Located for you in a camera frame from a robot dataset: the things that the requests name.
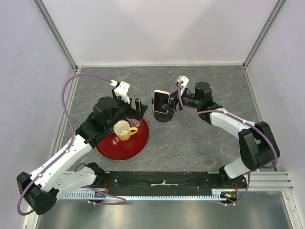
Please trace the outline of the phone with pink case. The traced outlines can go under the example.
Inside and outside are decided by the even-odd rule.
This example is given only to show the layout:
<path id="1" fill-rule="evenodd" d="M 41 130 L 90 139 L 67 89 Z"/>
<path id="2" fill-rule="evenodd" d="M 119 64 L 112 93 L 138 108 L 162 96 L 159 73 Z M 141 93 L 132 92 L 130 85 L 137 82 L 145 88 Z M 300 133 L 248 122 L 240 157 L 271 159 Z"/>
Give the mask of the phone with pink case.
<path id="1" fill-rule="evenodd" d="M 157 113 L 167 114 L 168 111 L 163 105 L 169 103 L 170 93 L 162 90 L 155 90 L 153 93 L 153 110 Z"/>

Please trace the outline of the black phone stand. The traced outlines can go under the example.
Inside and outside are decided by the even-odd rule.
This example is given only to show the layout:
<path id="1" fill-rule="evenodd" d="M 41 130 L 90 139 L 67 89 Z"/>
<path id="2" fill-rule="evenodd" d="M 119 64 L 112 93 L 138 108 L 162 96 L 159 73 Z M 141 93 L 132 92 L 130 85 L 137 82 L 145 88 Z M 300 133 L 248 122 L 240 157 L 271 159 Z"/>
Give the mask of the black phone stand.
<path id="1" fill-rule="evenodd" d="M 173 118 L 173 114 L 167 113 L 167 114 L 161 114 L 153 111 L 154 118 L 159 122 L 169 122 Z"/>

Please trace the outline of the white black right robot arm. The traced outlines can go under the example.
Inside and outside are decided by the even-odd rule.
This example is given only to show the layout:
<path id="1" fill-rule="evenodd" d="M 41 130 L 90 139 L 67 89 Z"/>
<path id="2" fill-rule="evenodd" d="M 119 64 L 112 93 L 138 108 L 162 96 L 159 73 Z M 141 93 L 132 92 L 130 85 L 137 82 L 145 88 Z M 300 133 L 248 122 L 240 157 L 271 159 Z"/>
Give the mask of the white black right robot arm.
<path id="1" fill-rule="evenodd" d="M 198 82 L 195 92 L 186 87 L 185 79 L 177 81 L 177 91 L 154 92 L 153 109 L 155 118 L 168 122 L 176 109 L 190 115 L 198 115 L 203 121 L 230 133 L 239 141 L 240 156 L 233 162 L 220 168 L 218 182 L 228 188 L 235 178 L 250 174 L 260 168 L 274 168 L 280 157 L 280 151 L 268 123 L 244 120 L 214 102 L 209 83 Z"/>

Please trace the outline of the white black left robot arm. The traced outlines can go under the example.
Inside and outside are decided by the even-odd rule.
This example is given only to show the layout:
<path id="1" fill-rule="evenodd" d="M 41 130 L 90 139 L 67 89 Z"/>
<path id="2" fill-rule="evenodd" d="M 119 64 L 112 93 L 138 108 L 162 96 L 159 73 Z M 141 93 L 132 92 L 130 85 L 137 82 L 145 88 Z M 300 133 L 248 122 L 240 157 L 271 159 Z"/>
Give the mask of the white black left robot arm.
<path id="1" fill-rule="evenodd" d="M 20 199 L 17 212 L 26 216 L 20 209 L 22 200 L 32 208 L 31 213 L 43 215 L 49 211 L 59 198 L 80 187 L 101 187 L 104 184 L 104 171 L 96 164 L 90 163 L 80 172 L 61 180 L 61 176 L 79 158 L 94 149 L 102 140 L 113 133 L 119 121 L 128 118 L 141 121 L 148 106 L 135 100 L 133 108 L 131 100 L 124 101 L 121 96 L 104 96 L 94 105 L 87 119 L 72 130 L 71 139 L 52 158 L 31 173 L 21 172 L 17 176 Z"/>

